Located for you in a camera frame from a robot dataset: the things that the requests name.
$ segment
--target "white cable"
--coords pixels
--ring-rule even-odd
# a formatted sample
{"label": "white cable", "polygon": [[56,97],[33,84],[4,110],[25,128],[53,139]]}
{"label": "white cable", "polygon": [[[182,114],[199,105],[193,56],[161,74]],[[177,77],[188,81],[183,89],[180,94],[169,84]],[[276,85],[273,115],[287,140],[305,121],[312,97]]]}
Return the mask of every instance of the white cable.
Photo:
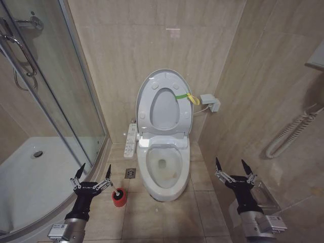
{"label": "white cable", "polygon": [[210,104],[208,104],[208,105],[206,106],[206,108],[204,108],[204,109],[202,109],[202,110],[200,110],[200,111],[195,112],[194,115],[196,115],[196,114],[198,114],[198,113],[200,113],[200,112],[203,112],[203,111],[207,110],[207,109],[209,108],[209,105],[210,105]]}
{"label": "white cable", "polygon": [[[324,110],[324,107],[320,108],[318,111],[314,113],[307,114],[306,111],[304,111],[304,114],[297,117],[294,122],[290,125],[288,125],[268,146],[267,150],[265,151],[265,155],[268,158],[276,158],[278,157],[282,152],[284,152],[291,144],[294,142],[298,136],[306,129],[306,127],[311,124],[316,116]],[[276,151],[273,151],[274,148],[282,141],[284,142],[278,147]]]}

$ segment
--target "white shower base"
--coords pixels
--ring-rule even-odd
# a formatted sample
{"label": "white shower base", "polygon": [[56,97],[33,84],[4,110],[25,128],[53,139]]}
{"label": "white shower base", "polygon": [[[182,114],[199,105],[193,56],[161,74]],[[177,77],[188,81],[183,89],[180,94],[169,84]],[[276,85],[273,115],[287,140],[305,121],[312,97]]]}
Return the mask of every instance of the white shower base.
{"label": "white shower base", "polygon": [[[68,142],[78,147],[73,138]],[[34,158],[38,150],[44,153]],[[59,137],[27,139],[0,166],[0,230],[21,229],[64,202],[73,192],[69,178],[78,168]]]}

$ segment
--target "shower enclosure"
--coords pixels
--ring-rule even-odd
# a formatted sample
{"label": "shower enclosure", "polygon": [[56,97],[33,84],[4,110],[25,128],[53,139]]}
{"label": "shower enclosure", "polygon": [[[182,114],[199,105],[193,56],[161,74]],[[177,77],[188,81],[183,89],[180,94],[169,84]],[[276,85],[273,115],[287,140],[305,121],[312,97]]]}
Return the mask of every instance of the shower enclosure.
{"label": "shower enclosure", "polygon": [[108,140],[66,1],[0,1],[0,240],[72,194]]}

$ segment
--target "toilet lid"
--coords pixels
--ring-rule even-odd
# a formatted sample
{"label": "toilet lid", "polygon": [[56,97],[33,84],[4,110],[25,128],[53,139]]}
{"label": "toilet lid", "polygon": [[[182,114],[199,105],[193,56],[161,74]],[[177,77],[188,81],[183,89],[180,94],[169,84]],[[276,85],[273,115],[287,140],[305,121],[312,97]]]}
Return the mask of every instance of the toilet lid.
{"label": "toilet lid", "polygon": [[192,124],[192,103],[176,96],[191,93],[176,71],[161,69],[142,84],[136,101],[136,121],[140,135],[187,136]]}

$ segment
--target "green tag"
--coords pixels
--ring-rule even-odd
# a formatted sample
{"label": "green tag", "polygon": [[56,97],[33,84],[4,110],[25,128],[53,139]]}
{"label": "green tag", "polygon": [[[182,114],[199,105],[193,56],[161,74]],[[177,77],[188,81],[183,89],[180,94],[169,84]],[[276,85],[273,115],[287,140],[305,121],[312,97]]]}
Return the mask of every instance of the green tag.
{"label": "green tag", "polygon": [[178,96],[176,96],[176,99],[179,100],[179,99],[183,99],[183,98],[186,98],[186,97],[188,97],[187,94],[184,94],[184,95],[178,95]]}

